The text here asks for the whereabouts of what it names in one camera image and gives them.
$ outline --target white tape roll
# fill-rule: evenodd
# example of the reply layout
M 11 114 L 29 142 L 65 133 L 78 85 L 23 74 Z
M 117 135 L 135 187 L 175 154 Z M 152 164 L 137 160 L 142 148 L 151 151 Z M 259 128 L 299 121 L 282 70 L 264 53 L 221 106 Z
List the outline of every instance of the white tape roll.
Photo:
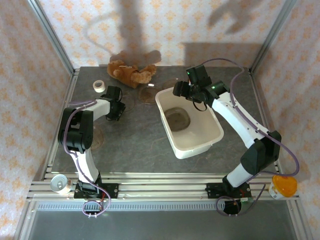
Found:
M 93 83 L 93 89 L 97 92 L 97 93 L 102 93 L 106 90 L 105 87 L 105 83 L 102 80 L 97 80 Z

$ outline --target metal grate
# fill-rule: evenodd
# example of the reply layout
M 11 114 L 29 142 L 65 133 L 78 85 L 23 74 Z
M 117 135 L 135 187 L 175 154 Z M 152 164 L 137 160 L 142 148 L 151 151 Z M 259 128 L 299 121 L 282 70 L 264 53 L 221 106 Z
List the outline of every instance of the metal grate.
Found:
M 39 211 L 79 211 L 83 202 L 77 203 L 52 203 L 42 202 L 38 205 Z M 220 201 L 218 208 L 223 210 L 225 202 Z M 98 211 L 97 204 L 87 204 L 86 211 Z M 207 211 L 216 210 L 215 202 L 113 202 L 108 211 Z

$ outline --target gray floor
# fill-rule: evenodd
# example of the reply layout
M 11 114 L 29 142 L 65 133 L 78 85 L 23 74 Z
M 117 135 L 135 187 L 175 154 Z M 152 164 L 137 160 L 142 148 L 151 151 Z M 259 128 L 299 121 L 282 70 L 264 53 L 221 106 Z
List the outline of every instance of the gray floor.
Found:
M 213 82 L 230 84 L 239 72 L 236 67 L 208 67 Z M 172 79 L 188 79 L 186 67 L 160 66 L 150 83 L 162 88 Z M 81 67 L 72 96 L 73 101 L 98 98 L 101 94 L 93 90 L 92 84 L 103 80 L 108 85 L 121 87 L 125 93 L 124 103 L 130 111 L 120 121 L 110 122 L 101 117 L 94 122 L 95 136 L 103 142 L 92 150 L 93 160 L 101 173 L 228 173 L 240 162 L 246 151 L 241 138 L 218 113 L 217 118 L 224 130 L 224 137 L 207 152 L 177 159 L 161 122 L 157 104 L 145 104 L 138 100 L 139 87 L 129 88 L 107 74 L 106 67 Z M 248 73 L 242 74 L 234 86 L 234 94 L 242 106 L 260 123 L 262 122 L 255 94 Z M 53 172 L 75 172 L 71 157 L 58 147 Z
M 239 217 L 214 210 L 110 211 L 88 219 L 81 211 L 37 211 L 30 240 L 295 240 L 285 201 L 258 201 Z

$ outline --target orange lid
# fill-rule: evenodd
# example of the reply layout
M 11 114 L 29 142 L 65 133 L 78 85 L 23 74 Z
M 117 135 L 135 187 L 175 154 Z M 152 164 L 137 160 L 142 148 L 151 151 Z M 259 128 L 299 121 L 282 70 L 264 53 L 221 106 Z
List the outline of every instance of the orange lid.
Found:
M 272 182 L 279 193 L 286 198 L 292 197 L 298 188 L 297 180 L 292 176 L 274 175 L 272 177 Z

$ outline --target gray tabletop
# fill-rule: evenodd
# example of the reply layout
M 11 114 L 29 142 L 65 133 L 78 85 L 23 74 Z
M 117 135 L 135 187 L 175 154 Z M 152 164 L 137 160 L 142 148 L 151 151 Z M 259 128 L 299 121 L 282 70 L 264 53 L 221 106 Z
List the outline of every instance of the gray tabletop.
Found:
M 207 67 L 213 82 L 229 85 L 239 72 L 236 67 Z M 188 79 L 184 66 L 159 66 L 150 83 L 162 89 L 172 79 Z M 127 105 L 119 121 L 106 121 L 104 117 L 94 122 L 94 163 L 101 173 L 228 173 L 240 162 L 246 151 L 241 138 L 218 113 L 216 116 L 224 130 L 224 137 L 207 152 L 178 159 L 169 143 L 157 104 L 146 104 L 138 99 L 139 86 L 132 89 L 111 78 L 106 67 L 81 67 L 72 101 L 85 101 L 100 97 L 93 90 L 93 82 L 103 80 L 106 86 L 121 87 Z M 242 74 L 234 86 L 234 94 L 241 105 L 260 123 L 261 115 L 247 73 Z M 53 172 L 75 172 L 72 158 L 61 146 L 53 163 Z

